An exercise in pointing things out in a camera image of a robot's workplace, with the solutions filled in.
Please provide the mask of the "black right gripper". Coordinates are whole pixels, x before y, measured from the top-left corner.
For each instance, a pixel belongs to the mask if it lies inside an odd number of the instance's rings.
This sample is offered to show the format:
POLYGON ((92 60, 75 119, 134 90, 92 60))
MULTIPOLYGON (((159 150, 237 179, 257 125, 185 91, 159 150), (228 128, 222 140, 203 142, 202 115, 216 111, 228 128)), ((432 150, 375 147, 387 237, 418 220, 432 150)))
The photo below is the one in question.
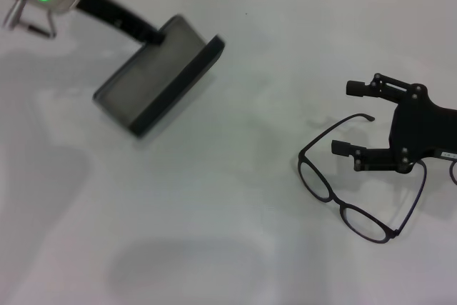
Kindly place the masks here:
POLYGON ((333 154, 353 157, 354 171, 407 174, 428 157, 456 162, 456 110, 434 104, 423 84, 407 84, 376 73, 367 84, 348 81, 346 94, 398 102, 389 135, 390 149, 368 149, 332 141, 333 154))

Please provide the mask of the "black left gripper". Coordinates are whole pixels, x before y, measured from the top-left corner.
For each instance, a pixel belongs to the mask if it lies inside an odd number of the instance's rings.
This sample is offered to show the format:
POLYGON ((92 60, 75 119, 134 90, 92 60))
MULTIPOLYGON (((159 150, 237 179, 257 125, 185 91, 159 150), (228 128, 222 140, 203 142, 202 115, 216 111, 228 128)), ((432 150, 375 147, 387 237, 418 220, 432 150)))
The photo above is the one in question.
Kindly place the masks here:
POLYGON ((161 45, 166 35, 149 22, 113 0, 79 0, 76 8, 93 18, 118 29, 134 40, 161 45))

